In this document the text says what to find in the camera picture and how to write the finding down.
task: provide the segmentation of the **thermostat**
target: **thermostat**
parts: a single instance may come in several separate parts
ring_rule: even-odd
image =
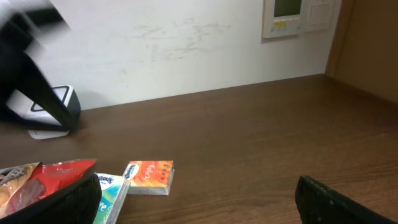
[[[265,0],[263,37],[282,37],[302,32],[305,0]]]

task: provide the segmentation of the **orange tissue pack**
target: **orange tissue pack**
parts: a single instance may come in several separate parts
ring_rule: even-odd
[[[128,194],[169,195],[173,161],[130,161],[123,176],[130,182]]]

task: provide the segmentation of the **white wall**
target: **white wall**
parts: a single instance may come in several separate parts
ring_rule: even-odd
[[[338,14],[327,32],[262,43],[263,0],[52,2],[70,28],[32,57],[83,109],[323,73]]]

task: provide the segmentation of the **packaging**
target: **packaging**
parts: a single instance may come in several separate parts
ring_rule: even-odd
[[[95,162],[95,159],[83,159],[49,165],[36,163],[21,166],[24,167],[26,175],[17,179],[20,182],[19,188],[11,195],[0,217],[19,211],[80,180]]]
[[[128,194],[168,195],[173,174],[173,161],[130,161],[123,176],[130,182]]]
[[[121,176],[96,174],[101,185],[102,198],[93,224],[113,224],[118,219],[126,198],[129,182]]]
[[[39,163],[0,170],[0,218],[6,216],[11,197],[29,180]]]

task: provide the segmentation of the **label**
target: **label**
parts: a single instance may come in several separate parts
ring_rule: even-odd
[[[111,175],[102,174],[98,176],[99,183],[101,184],[101,190],[106,190],[113,185],[113,177]]]
[[[126,168],[126,173],[124,177],[127,180],[131,180],[135,175],[137,175],[139,171],[139,165],[138,164],[129,164]]]
[[[286,27],[286,22],[274,22],[274,27]]]

